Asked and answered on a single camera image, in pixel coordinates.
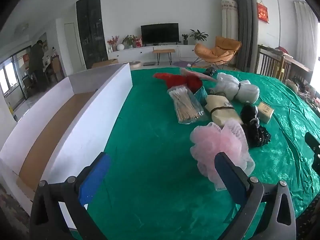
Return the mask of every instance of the white cabinet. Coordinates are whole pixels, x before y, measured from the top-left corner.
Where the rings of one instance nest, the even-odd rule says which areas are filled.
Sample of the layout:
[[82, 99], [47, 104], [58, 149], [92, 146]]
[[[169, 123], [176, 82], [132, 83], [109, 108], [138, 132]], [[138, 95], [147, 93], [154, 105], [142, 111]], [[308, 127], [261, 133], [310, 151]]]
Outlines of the white cabinet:
[[[119, 63], [130, 61], [150, 62], [157, 61], [157, 54], [153, 53], [156, 49], [174, 49], [176, 52], [172, 53], [172, 61], [190, 60], [193, 61], [197, 58], [194, 52], [194, 45], [163, 45], [163, 46], [150, 46], [134, 49], [124, 49], [108, 53], [109, 59], [118, 59]], [[167, 53], [162, 53], [160, 62], [169, 61]]]

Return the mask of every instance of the orange lounge chair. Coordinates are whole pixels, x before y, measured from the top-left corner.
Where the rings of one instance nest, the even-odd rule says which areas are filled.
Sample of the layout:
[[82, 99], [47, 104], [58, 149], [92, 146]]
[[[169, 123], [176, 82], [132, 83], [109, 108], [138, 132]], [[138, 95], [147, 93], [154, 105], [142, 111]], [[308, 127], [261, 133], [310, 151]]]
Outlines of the orange lounge chair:
[[222, 65], [230, 61], [236, 52], [241, 48], [242, 43], [240, 41], [223, 38], [220, 36], [216, 37], [216, 44], [213, 49], [208, 49], [204, 45], [198, 43], [195, 47], [195, 53], [198, 58], [195, 63], [204, 60], [211, 63], [212, 65]]

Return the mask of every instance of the flower pot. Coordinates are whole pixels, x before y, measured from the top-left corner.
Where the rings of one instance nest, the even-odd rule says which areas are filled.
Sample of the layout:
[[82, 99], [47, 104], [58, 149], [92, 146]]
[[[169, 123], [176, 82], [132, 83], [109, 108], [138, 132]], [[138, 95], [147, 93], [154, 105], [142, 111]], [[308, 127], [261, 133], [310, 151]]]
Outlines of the flower pot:
[[117, 50], [124, 50], [124, 45], [122, 43], [118, 44]]

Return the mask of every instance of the television screen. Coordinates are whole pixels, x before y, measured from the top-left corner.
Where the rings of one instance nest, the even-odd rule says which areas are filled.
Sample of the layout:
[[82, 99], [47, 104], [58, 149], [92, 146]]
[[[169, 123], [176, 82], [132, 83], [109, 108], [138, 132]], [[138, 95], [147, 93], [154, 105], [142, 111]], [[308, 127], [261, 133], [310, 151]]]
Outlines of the television screen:
[[179, 24], [162, 23], [141, 26], [143, 44], [179, 42]]

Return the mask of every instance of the green tablecloth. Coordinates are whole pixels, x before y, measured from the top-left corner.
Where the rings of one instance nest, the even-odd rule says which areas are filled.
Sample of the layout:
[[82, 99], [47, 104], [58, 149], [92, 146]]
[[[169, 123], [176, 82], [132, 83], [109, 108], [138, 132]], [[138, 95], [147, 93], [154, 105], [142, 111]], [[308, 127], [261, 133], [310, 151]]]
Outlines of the green tablecloth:
[[[164, 81], [152, 78], [156, 72], [178, 74], [179, 69], [131, 72], [133, 88], [105, 148], [112, 165], [88, 212], [109, 240], [217, 239], [236, 207], [227, 191], [215, 191], [199, 173], [189, 151], [191, 131], [209, 121], [178, 124]], [[319, 138], [320, 119], [274, 78], [225, 72], [249, 79], [260, 88], [257, 104], [263, 100], [275, 109], [265, 125], [271, 142], [250, 150], [256, 163], [252, 175], [267, 183], [286, 180], [298, 216], [320, 190], [319, 177], [311, 169], [313, 152], [304, 142], [307, 131]], [[240, 112], [242, 104], [232, 103]]]

